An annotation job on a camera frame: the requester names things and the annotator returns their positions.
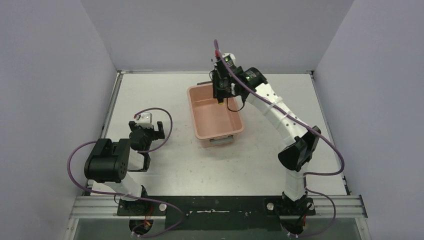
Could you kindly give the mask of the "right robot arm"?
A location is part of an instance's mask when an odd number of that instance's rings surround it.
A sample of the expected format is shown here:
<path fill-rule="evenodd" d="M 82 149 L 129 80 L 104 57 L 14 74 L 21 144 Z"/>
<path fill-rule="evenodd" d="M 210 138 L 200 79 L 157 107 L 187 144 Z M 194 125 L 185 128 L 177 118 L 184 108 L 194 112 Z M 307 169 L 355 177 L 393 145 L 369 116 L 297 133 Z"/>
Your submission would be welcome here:
<path fill-rule="evenodd" d="M 237 96 L 259 110 L 278 131 L 283 140 L 283 150 L 277 155 L 285 168 L 285 187 L 281 208 L 286 215 L 304 216 L 313 211 L 313 203 L 305 187 L 304 174 L 312 159 L 321 130 L 303 127 L 295 114 L 276 95 L 266 77 L 255 67 L 243 70 L 235 66 L 230 55 L 217 57 L 211 72 L 213 98 L 221 104 Z"/>

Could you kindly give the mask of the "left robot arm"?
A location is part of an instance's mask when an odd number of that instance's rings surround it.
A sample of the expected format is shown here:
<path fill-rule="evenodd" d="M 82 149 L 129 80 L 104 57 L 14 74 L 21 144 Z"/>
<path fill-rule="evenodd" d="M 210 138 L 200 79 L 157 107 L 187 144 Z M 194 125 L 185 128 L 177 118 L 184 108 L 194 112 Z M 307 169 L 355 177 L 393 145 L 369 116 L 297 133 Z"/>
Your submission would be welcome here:
<path fill-rule="evenodd" d="M 128 138 L 112 141 L 100 138 L 96 141 L 84 165 L 87 179 L 105 184 L 119 193 L 119 216 L 146 216 L 154 213 L 155 203 L 147 201 L 146 188 L 136 183 L 130 172 L 147 172 L 151 157 L 149 150 L 153 141 L 165 139 L 163 123 L 158 129 L 150 123 L 130 121 Z"/>

